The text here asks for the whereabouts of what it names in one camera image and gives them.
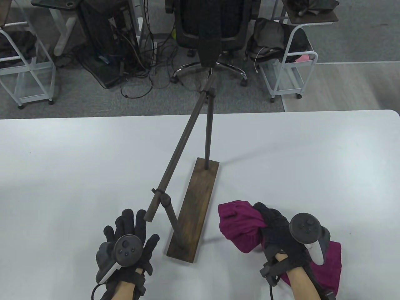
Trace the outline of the person's left hand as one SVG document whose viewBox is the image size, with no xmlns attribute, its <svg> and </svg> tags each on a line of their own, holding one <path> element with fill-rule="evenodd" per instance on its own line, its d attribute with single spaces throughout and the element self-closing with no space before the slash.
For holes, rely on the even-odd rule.
<svg viewBox="0 0 400 300">
<path fill-rule="evenodd" d="M 106 241 L 96 253 L 97 284 L 125 281 L 142 286 L 144 274 L 138 274 L 136 270 L 153 274 L 150 259 L 160 237 L 157 234 L 146 237 L 145 214 L 143 209 L 136 214 L 132 209 L 125 209 L 116 219 L 115 229 L 104 228 Z"/>
</svg>

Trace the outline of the person's right hand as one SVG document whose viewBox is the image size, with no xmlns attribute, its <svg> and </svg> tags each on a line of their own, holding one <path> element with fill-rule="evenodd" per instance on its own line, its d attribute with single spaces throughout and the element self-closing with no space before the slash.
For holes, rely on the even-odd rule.
<svg viewBox="0 0 400 300">
<path fill-rule="evenodd" d="M 294 268 L 307 266 L 311 258 L 305 246 L 296 241 L 290 233 L 289 222 L 278 210 L 268 208 L 261 202 L 253 206 L 262 216 L 266 227 L 261 228 L 262 246 L 271 253 L 286 254 Z"/>
</svg>

